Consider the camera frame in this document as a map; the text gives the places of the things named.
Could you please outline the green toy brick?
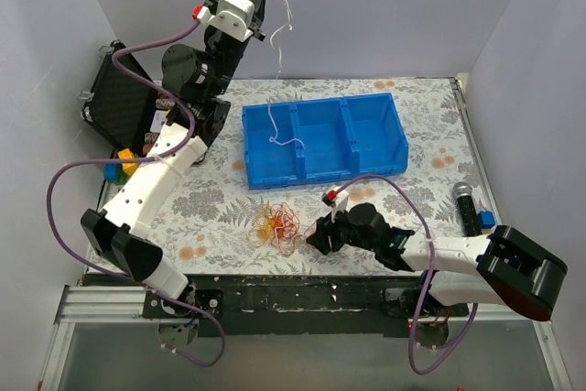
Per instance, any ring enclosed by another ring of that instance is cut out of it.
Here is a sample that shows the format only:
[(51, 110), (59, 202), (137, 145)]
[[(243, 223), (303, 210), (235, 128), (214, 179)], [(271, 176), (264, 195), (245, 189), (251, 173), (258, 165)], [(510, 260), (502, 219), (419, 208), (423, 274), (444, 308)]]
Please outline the green toy brick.
[(124, 186), (127, 181), (128, 181), (128, 176), (124, 172), (122, 172), (114, 179), (113, 184), (115, 184), (117, 186)]

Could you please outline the blue three-compartment plastic bin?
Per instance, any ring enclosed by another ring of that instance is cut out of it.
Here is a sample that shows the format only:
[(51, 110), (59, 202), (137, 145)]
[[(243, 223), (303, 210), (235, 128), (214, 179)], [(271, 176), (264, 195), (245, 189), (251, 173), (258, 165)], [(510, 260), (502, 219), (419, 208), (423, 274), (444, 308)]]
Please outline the blue three-compartment plastic bin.
[(409, 145), (389, 92), (249, 105), (242, 119), (250, 189), (407, 169)]

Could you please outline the blue toy brick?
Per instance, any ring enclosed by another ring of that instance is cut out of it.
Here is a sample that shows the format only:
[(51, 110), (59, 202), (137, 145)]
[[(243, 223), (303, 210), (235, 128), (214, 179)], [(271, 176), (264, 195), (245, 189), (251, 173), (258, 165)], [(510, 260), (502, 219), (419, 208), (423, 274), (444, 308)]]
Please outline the blue toy brick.
[(117, 182), (120, 178), (121, 165), (117, 163), (107, 163), (104, 166), (103, 176), (107, 182)]

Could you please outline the floral patterned table mat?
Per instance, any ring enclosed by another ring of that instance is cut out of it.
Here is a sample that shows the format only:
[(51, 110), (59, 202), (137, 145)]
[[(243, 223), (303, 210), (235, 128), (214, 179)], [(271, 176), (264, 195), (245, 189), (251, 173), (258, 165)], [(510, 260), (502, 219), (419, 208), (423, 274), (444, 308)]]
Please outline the floral patterned table mat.
[(378, 276), (374, 256), (345, 246), (322, 255), (303, 241), (272, 245), (262, 240), (260, 212), (286, 204), (302, 231), (327, 213), (321, 184), (252, 190), (244, 164), (242, 109), (268, 102), (390, 93), (407, 135), (407, 170), (389, 182), (365, 179), (349, 188), (350, 204), (370, 202), (393, 226), (434, 237), (462, 233), (451, 191), (463, 181), (472, 187), (478, 210), (493, 205), (461, 113), (456, 81), (235, 80), (225, 94), (232, 105), (227, 123), (203, 162), (190, 168), (151, 223), (148, 239), (186, 274)]

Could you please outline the black microphone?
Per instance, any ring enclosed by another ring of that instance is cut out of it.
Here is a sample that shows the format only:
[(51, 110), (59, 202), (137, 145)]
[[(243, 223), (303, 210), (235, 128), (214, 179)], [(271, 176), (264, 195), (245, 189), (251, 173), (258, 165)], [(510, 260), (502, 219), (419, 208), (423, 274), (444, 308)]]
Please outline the black microphone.
[(452, 197), (461, 216), (464, 234), (469, 237), (481, 235), (482, 229), (472, 197), (472, 187), (466, 182), (457, 182), (452, 188)]

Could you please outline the yellow toy brick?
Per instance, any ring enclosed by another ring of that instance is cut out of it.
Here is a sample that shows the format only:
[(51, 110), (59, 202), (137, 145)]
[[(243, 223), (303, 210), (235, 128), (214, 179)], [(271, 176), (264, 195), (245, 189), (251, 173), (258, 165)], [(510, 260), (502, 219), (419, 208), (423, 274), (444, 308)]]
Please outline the yellow toy brick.
[(123, 159), (125, 162), (122, 164), (122, 170), (127, 177), (132, 177), (139, 167), (138, 162), (129, 162), (129, 159), (137, 159), (137, 155), (133, 153), (129, 148), (119, 150), (117, 152), (119, 159)]

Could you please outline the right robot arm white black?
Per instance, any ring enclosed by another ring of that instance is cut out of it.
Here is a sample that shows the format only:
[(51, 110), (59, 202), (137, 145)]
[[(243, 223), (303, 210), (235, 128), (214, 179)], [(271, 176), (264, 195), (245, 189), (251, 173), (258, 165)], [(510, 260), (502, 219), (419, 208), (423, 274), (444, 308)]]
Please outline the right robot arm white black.
[(414, 293), (416, 308), (435, 315), (461, 303), (507, 306), (536, 321), (548, 321), (568, 273), (567, 265), (517, 229), (498, 225), (488, 235), (438, 237), (387, 223), (371, 203), (320, 217), (308, 244), (322, 254), (345, 245), (374, 253), (393, 271), (433, 271)]

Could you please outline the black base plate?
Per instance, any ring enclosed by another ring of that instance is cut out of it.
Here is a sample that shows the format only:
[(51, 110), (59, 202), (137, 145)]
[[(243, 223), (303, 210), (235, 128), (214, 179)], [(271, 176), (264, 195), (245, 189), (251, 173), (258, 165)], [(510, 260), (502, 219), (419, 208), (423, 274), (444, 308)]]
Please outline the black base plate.
[(408, 336), (407, 315), (392, 296), (417, 277), (190, 275), (195, 304), (226, 334), (382, 334)]

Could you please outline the black poker chip case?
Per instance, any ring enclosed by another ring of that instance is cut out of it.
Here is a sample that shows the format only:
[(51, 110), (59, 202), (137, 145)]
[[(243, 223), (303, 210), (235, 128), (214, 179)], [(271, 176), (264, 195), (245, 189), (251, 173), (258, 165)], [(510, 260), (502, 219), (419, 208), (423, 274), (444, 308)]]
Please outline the black poker chip case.
[(115, 149), (129, 148), (143, 157), (157, 141), (174, 102), (113, 65), (112, 55), (124, 46), (116, 40), (105, 48), (91, 89), (81, 94), (81, 118)]

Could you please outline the small blue toy block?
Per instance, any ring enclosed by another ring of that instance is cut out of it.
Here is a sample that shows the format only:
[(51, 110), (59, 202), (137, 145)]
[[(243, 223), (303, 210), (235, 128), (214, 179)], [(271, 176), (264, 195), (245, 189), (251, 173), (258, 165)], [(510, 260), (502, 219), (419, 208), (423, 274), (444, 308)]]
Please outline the small blue toy block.
[(491, 211), (479, 211), (477, 218), (482, 230), (490, 230), (496, 225), (494, 214)]

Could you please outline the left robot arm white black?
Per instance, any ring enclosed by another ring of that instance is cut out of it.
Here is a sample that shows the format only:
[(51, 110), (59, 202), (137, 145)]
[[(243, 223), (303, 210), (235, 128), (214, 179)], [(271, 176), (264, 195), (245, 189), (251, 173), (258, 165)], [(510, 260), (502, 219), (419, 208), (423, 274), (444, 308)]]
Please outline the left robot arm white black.
[(222, 131), (231, 105), (221, 96), (250, 40), (266, 36), (265, 7), (266, 0), (205, 0), (192, 15), (193, 25), (204, 29), (204, 48), (183, 44), (186, 32), (164, 41), (161, 91), (178, 102), (120, 192), (81, 218), (95, 253), (164, 295), (163, 306), (177, 318), (193, 311), (195, 297), (187, 277), (147, 235), (176, 184)]

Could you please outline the aluminium rail frame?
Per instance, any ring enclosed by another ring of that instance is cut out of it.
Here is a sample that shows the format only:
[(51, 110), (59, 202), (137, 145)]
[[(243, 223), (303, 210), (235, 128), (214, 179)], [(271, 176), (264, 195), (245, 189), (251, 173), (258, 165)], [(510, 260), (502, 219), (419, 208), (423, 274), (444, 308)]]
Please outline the aluminium rail frame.
[(42, 390), (569, 390), (546, 323), (479, 309), (447, 359), (382, 334), (184, 331), (142, 288), (88, 276), (64, 289)]

